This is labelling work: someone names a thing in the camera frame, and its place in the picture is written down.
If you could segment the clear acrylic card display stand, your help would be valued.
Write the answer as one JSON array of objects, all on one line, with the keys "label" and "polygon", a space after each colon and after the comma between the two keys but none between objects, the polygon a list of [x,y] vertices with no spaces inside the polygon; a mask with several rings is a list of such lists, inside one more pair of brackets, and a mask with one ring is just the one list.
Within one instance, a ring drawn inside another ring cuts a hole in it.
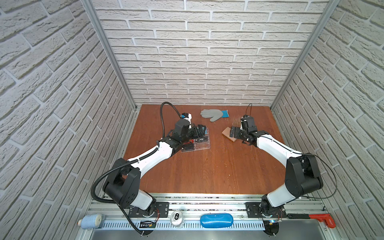
[{"label": "clear acrylic card display stand", "polygon": [[205,135],[202,138],[192,139],[183,144],[182,153],[207,150],[211,148],[209,129],[205,129]]}]

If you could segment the beige leather card holder wallet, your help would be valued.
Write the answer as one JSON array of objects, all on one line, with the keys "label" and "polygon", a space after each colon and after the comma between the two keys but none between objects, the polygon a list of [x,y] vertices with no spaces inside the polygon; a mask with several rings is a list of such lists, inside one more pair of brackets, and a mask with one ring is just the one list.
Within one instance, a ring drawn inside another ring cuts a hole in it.
[{"label": "beige leather card holder wallet", "polygon": [[231,140],[232,142],[235,142],[237,139],[230,136],[231,128],[227,127],[222,131],[222,135],[224,135],[226,138]]}]

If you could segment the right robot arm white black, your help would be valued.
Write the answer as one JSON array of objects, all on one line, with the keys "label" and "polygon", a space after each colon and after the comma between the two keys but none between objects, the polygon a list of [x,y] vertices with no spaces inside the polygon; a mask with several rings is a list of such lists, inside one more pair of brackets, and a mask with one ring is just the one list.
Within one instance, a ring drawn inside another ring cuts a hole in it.
[{"label": "right robot arm white black", "polygon": [[272,217],[280,212],[286,203],[323,187],[316,156],[293,150],[265,131],[249,132],[239,127],[232,127],[230,137],[267,152],[286,168],[284,183],[262,197],[259,211],[264,217]]}]

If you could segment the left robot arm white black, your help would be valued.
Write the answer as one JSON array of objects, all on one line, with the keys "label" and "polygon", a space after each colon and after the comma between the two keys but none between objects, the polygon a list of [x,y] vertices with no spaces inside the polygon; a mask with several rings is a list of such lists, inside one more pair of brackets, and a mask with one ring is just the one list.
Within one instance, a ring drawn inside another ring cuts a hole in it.
[{"label": "left robot arm white black", "polygon": [[156,200],[140,190],[141,178],[157,164],[171,158],[191,140],[201,140],[207,133],[204,125],[194,125],[189,118],[180,119],[174,129],[145,153],[129,160],[115,161],[106,176],[103,191],[123,209],[136,207],[149,216],[155,211]]}]

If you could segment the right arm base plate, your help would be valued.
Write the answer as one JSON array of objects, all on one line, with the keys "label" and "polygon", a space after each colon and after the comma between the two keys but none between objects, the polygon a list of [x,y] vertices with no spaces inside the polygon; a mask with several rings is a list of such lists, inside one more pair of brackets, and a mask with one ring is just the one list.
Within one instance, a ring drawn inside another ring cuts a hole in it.
[{"label": "right arm base plate", "polygon": [[245,203],[248,218],[277,218],[282,219],[287,217],[284,205],[272,207],[266,201],[262,202],[247,202]]}]

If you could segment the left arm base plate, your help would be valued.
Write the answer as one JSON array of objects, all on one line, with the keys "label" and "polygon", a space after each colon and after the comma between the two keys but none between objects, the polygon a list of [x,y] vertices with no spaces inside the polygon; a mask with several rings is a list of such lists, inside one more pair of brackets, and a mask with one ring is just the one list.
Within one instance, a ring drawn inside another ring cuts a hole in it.
[{"label": "left arm base plate", "polygon": [[129,210],[130,218],[155,218],[158,215],[160,218],[167,218],[169,215],[169,202],[156,202],[151,204],[147,209],[142,210],[138,207],[132,207]]}]

